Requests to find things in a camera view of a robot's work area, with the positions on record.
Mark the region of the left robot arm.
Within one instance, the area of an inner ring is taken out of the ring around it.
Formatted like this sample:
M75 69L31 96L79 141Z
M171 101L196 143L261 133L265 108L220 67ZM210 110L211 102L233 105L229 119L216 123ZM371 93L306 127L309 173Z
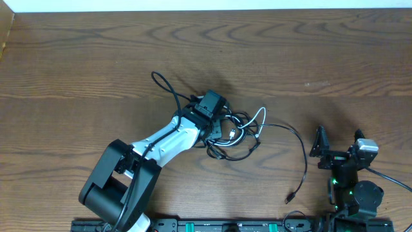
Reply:
M112 231L146 231L144 211L162 168L175 156L214 132L227 101L209 90L192 96L170 123L148 138L111 142L79 193L79 202L111 226Z

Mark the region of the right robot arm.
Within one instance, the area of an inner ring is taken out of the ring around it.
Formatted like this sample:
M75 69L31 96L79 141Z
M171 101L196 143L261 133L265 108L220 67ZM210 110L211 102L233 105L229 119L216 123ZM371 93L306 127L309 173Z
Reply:
M371 231L371 219L377 216L384 191L374 182L359 180L358 172L370 166L378 155L379 147L367 139L361 130L354 135L355 141L347 151L333 151L325 128L319 126L311 157L318 157L319 169L332 172L328 181L330 204L335 211L319 220L318 231Z

